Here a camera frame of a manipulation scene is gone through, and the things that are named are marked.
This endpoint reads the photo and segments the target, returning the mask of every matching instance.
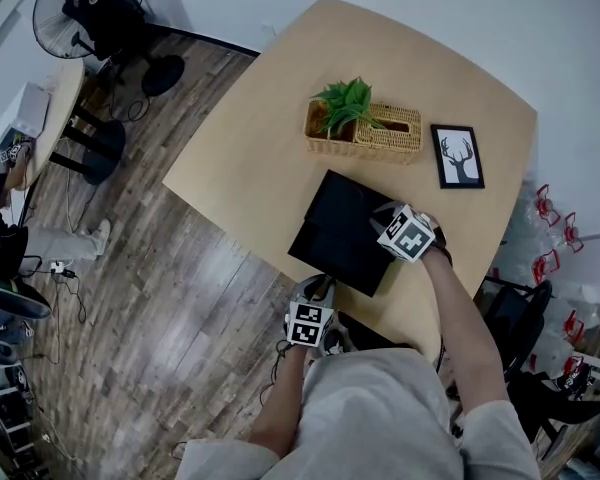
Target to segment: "picture frame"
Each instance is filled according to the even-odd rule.
[[[473,128],[432,124],[440,188],[484,188],[482,164]]]

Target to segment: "wicker basket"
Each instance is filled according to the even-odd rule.
[[[313,153],[408,164],[413,156],[422,150],[420,114],[414,110],[371,104],[371,115],[375,119],[383,121],[383,124],[386,122],[407,124],[409,132],[379,130],[356,121],[345,127],[343,131],[344,136],[351,137],[349,141],[329,139],[326,132],[318,133],[323,125],[325,113],[324,102],[313,100],[309,103],[304,133],[309,142],[309,151]]]

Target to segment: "electric fan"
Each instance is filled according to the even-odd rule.
[[[142,80],[147,96],[169,90],[184,71],[176,55],[153,58],[144,51],[146,24],[142,0],[36,0],[33,31],[38,44],[62,59],[95,55],[104,60],[124,51],[140,54],[150,65]]]

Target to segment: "wooden table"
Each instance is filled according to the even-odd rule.
[[[51,93],[42,133],[35,139],[33,153],[27,164],[27,174],[17,190],[26,190],[35,183],[47,162],[57,163],[82,174],[87,182],[101,183],[114,171],[125,143],[124,127],[117,121],[104,123],[76,105],[84,80],[82,59],[62,61],[60,70],[47,89]],[[72,116],[77,116],[96,128],[88,136],[68,126]],[[82,163],[55,152],[58,141],[67,137],[86,148]]]
[[[315,155],[309,97],[356,76],[373,100],[418,109],[424,151],[408,166]],[[486,188],[441,190],[429,125],[475,130]],[[327,169],[434,215],[470,294],[502,238],[527,165],[536,112],[464,57],[388,18],[320,0],[223,97],[164,183],[230,236],[296,281],[316,271],[289,256]],[[394,262],[369,298],[342,285],[337,308],[428,358],[440,350],[433,289],[420,263]]]

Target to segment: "white sneaker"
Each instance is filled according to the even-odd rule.
[[[107,248],[107,242],[109,241],[109,235],[111,235],[111,221],[109,219],[102,219],[98,229],[96,229],[91,236],[98,241],[98,249],[96,254],[102,256],[105,249]]]

